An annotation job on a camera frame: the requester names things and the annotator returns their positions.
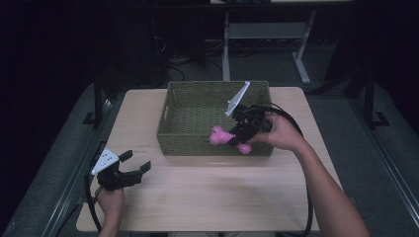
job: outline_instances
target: dark background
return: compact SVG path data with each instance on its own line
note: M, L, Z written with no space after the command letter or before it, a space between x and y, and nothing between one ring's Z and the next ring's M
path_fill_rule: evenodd
M109 96L132 87L156 87L164 80L165 57L153 53L155 29L148 14L86 11L80 3L0 2L1 232L77 99L98 74ZM342 22L328 21L336 12L320 11L310 38L339 39L326 80L354 67L371 71L416 131L417 9L413 0L356 1ZM199 14L167 15L162 20L166 29L159 30L170 39L168 46L197 53L192 57L200 60L206 34L222 34L212 30L220 17L203 22ZM190 18L199 21L191 23Z

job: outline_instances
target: woven basket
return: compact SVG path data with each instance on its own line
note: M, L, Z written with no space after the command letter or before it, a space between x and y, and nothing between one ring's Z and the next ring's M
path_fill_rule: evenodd
M164 155L227 156L243 155L236 147L211 145L210 135L216 125L231 130L236 122L225 115L228 101L244 86L244 82L171 82L157 128L157 139ZM269 85L250 82L240 104L250 107L271 102ZM249 155L270 156L273 147L252 144Z

